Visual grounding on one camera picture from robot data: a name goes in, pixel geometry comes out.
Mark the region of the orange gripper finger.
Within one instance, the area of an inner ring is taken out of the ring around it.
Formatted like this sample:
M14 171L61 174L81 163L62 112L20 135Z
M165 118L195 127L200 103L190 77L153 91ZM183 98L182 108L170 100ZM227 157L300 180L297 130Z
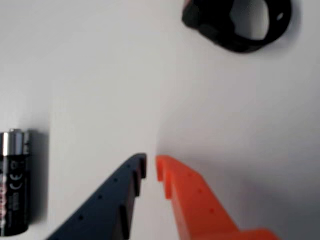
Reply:
M181 161L156 157L158 181L170 200L182 240L276 240L264 228L240 230L210 189L203 176Z

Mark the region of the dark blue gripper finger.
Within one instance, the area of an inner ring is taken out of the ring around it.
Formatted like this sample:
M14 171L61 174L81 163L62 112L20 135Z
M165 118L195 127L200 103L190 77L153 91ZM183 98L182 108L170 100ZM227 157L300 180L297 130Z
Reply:
M128 240L135 200L146 177L147 155L131 156L49 239Z

